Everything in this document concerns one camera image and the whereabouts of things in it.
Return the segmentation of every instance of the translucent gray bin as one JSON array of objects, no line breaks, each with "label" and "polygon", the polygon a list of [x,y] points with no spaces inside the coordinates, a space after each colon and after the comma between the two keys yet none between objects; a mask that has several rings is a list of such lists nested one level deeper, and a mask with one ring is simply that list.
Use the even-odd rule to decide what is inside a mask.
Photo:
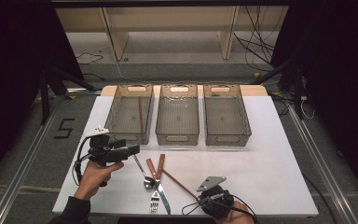
[{"label": "translucent gray bin", "polygon": [[117,86],[105,123],[112,140],[126,139],[129,144],[148,144],[153,103],[153,85]]},{"label": "translucent gray bin", "polygon": [[197,85],[161,85],[156,126],[158,144],[196,146],[199,134]]},{"label": "translucent gray bin", "polygon": [[204,85],[207,146],[244,147],[251,136],[239,85]]}]

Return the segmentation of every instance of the gray floor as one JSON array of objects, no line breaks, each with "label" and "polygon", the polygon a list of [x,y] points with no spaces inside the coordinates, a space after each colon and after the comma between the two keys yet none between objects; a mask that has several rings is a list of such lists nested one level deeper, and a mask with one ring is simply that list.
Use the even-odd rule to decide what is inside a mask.
[{"label": "gray floor", "polygon": [[[85,74],[92,73],[105,78],[105,80],[101,80],[93,75],[85,76],[88,83],[97,87],[133,82],[129,79],[156,83],[187,80],[201,83],[211,81],[248,83],[255,79],[255,72],[257,72],[254,68],[249,67],[244,60],[246,56],[248,62],[251,62],[252,55],[247,54],[236,40],[233,43],[230,60],[222,60],[217,36],[214,33],[134,33],[131,34],[123,60],[118,64],[115,64],[112,59],[104,34],[68,34],[68,36],[76,55],[83,52],[103,55],[103,59],[96,63],[81,65]],[[91,57],[78,60],[80,63],[88,63],[94,59]],[[254,62],[261,68],[269,69],[260,61]],[[267,90],[276,91],[278,80],[279,77],[275,77],[266,82]],[[72,83],[66,83],[66,85],[68,88],[78,88]],[[51,212],[52,206],[57,199],[93,101],[97,96],[87,91],[69,93],[69,95],[75,97],[67,97],[58,107],[54,120],[47,131],[46,139],[43,141],[4,223],[47,223],[55,216]],[[54,105],[58,101],[52,99],[51,102]],[[286,105],[279,101],[276,101],[275,105],[277,113],[283,112],[286,108]],[[305,105],[305,109],[312,110],[308,105]],[[65,122],[65,125],[73,130],[69,138],[55,139],[55,136],[66,135],[66,132],[58,130],[63,119],[74,119]],[[13,149],[6,154],[0,164],[0,199],[40,129],[40,120],[41,104],[38,99],[35,99]],[[301,171],[322,192],[333,210],[337,222],[345,223],[316,169],[315,162],[312,160],[291,115],[282,115],[281,121]],[[345,159],[337,155],[336,145],[318,116],[316,115],[313,119],[305,119],[304,122],[324,159],[328,162],[337,184],[350,202],[353,213],[358,218],[358,181],[356,177]],[[319,216],[308,219],[261,217],[260,223],[334,223],[320,195],[314,187],[307,184],[320,210]],[[91,217],[91,221],[93,223],[116,223],[117,217]]]}]

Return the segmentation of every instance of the spoon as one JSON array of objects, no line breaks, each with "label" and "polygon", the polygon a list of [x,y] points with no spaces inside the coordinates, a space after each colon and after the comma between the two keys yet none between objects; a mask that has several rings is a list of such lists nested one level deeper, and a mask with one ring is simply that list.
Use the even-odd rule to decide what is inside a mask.
[{"label": "spoon", "polygon": [[146,189],[153,189],[155,186],[156,186],[156,180],[153,179],[152,177],[150,176],[147,176],[145,171],[144,171],[144,168],[142,168],[142,165],[141,163],[139,163],[138,161],[138,158],[136,158],[136,155],[132,155],[133,158],[135,159],[136,163],[138,164],[139,166],[139,169],[141,169],[142,171],[142,174],[144,175],[145,179],[144,179],[144,186]]}]

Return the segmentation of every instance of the fork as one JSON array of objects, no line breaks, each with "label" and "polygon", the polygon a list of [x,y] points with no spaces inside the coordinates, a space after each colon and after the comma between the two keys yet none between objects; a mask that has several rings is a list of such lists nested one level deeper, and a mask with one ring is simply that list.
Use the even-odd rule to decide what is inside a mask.
[{"label": "fork", "polygon": [[[149,169],[150,169],[150,172],[152,173],[153,178],[157,179],[156,170],[154,168],[152,160],[147,159],[146,162],[147,162],[147,165],[149,166]],[[150,213],[157,212],[158,202],[159,202],[159,194],[158,194],[158,188],[156,188],[156,190],[152,194],[152,198],[150,199]]]}]

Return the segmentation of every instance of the person's arm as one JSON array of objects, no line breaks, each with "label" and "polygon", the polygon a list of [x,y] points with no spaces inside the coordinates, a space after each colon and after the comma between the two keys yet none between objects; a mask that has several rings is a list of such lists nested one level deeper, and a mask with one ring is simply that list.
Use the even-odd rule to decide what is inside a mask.
[{"label": "person's arm", "polygon": [[102,167],[93,161],[89,161],[74,197],[68,198],[68,203],[62,214],[53,218],[48,224],[90,223],[90,198],[98,192],[102,182],[109,181],[112,172],[123,166],[123,162],[116,162],[111,166]]},{"label": "person's arm", "polygon": [[[232,206],[249,212],[248,207],[238,201],[235,201]],[[216,222],[216,224],[255,224],[249,215],[234,210],[232,210],[227,217],[215,219],[214,222]]]}]

